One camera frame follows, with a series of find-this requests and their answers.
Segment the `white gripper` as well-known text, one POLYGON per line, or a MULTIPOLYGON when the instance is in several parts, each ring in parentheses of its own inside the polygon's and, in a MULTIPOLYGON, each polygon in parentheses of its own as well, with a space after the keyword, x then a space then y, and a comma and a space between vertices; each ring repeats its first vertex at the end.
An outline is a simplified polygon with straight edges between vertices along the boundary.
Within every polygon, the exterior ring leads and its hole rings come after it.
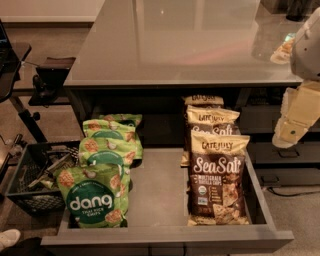
POLYGON ((320 118, 320 83, 304 80, 296 89, 288 88, 283 100, 282 116, 275 126, 272 144, 290 148, 320 118))

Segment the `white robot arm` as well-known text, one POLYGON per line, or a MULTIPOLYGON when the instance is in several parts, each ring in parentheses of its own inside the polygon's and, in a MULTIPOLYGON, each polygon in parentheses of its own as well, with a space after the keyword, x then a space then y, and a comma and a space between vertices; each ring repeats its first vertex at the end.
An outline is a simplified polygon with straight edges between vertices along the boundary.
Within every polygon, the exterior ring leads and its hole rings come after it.
POLYGON ((274 146, 290 148, 320 118, 320 8, 293 38, 278 47, 270 61, 289 63, 292 73, 302 79, 296 89, 286 89, 272 138, 274 146))

